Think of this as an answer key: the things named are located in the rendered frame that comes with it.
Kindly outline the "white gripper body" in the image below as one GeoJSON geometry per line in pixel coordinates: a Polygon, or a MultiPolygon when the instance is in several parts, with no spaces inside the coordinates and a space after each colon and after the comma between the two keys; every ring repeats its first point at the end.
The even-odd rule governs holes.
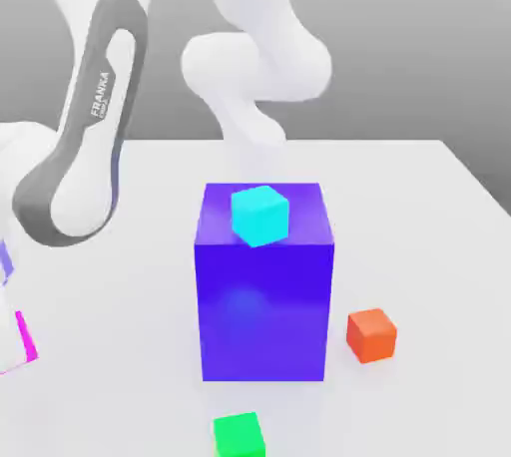
{"type": "Polygon", "coordinates": [[[16,312],[7,287],[0,284],[0,372],[8,372],[29,360],[16,312]]]}

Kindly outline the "small green cube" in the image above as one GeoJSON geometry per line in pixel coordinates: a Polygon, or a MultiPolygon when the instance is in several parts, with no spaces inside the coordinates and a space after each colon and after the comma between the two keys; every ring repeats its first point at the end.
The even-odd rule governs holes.
{"type": "Polygon", "coordinates": [[[215,457],[266,457],[255,412],[216,418],[213,422],[215,457]]]}

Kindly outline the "small cyan cube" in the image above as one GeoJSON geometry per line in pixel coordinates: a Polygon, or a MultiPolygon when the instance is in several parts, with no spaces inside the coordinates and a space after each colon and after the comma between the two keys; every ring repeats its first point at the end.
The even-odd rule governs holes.
{"type": "Polygon", "coordinates": [[[232,229],[250,247],[288,237],[289,201],[270,186],[258,186],[231,195],[232,229]]]}

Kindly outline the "small orange cube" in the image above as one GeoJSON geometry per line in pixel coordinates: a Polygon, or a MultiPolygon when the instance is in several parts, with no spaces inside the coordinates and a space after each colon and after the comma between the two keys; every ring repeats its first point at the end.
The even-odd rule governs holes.
{"type": "Polygon", "coordinates": [[[362,364],[392,357],[396,337],[396,326],[380,308],[348,315],[346,342],[362,364]]]}

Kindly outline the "large blue box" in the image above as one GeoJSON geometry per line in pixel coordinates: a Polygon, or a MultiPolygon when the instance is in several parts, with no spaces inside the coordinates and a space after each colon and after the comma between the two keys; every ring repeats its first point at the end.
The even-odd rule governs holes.
{"type": "Polygon", "coordinates": [[[324,377],[334,238],[321,187],[276,184],[290,203],[288,237],[250,247],[232,231],[242,184],[208,183],[195,272],[205,381],[324,377]]]}

